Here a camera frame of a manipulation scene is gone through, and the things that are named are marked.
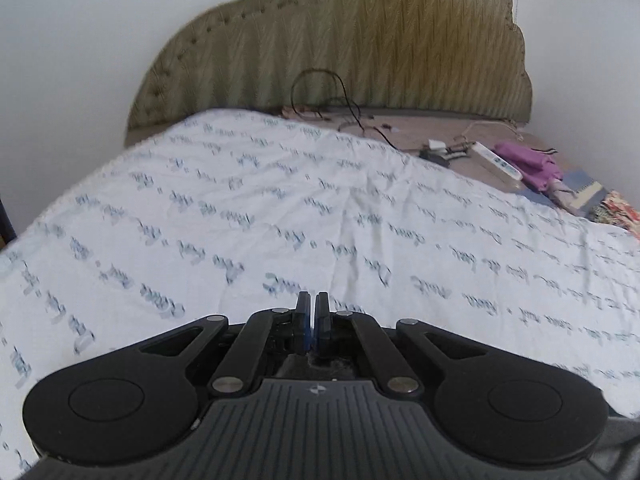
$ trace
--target gold headboard fabric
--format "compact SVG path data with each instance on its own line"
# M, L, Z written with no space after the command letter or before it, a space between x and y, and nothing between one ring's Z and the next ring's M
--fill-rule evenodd
M531 83L511 0L238 0L195 18L146 74L129 128L216 107L289 105L307 68L337 72L367 107L528 121ZM331 77L296 86L297 104L341 95Z

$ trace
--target white blanket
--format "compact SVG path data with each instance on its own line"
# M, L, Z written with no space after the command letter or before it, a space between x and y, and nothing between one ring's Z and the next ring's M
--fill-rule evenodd
M636 416L639 255L622 230L372 140L200 114L0 253L0 477L36 460L21 407L40 378L209 314L293 308L300 290L565 367Z

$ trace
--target gray ribbed panel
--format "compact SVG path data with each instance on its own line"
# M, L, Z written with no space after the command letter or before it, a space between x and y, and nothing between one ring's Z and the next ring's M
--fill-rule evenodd
M444 439L419 405L387 399L370 381L284 380L215 402L187 439L154 458L99 469L47 458L23 478L604 480L588 462L533 472L485 464Z

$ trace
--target purple cloth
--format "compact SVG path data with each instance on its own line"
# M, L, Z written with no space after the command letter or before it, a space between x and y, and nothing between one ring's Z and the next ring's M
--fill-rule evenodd
M536 152L516 142L498 142L494 152L522 173L522 179L538 191L546 190L552 178L562 180L562 170L551 155Z

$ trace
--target black cable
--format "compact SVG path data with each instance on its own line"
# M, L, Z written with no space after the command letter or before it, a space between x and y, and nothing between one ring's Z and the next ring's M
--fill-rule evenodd
M329 70L327 68L307 68L305 70L303 70L302 72L300 72L296 78L293 80L293 83L291 85L291 90L289 93L289 99L290 99L290 103L291 103L291 108L294 111L294 113L300 117L302 120L307 120L306 117L302 116L300 114L300 112L296 109L296 105L293 102L293 92L296 89L296 85L300 82L300 80L304 77L307 76L309 74L313 74L313 73L321 73L321 74L327 74L330 75L335 79L337 79L340 82L340 86L342 86L342 94L344 95L344 101L347 103L347 107L349 108L349 111L351 112L351 115L353 116L353 118L355 119L356 123L358 124L358 126L360 127L360 129L364 131L369 128L370 130L376 130L382 137L383 139L386 140L386 143L391 146L394 150L398 150L389 139L386 138L386 135L384 133L382 133L382 131L380 129L378 129L375 126L363 126L362 123L360 122L360 118L362 117L362 111L360 110L360 107L358 106L358 104L349 99L349 96L347 95L347 88L344 85L344 81L342 80L342 78L335 73L333 70ZM353 111L353 108L351 107L351 102L353 102L354 106L356 107L356 109L358 110L358 115L356 115L356 113ZM320 117L324 120L324 118L322 117L322 114L320 114L320 112L316 112L320 115Z

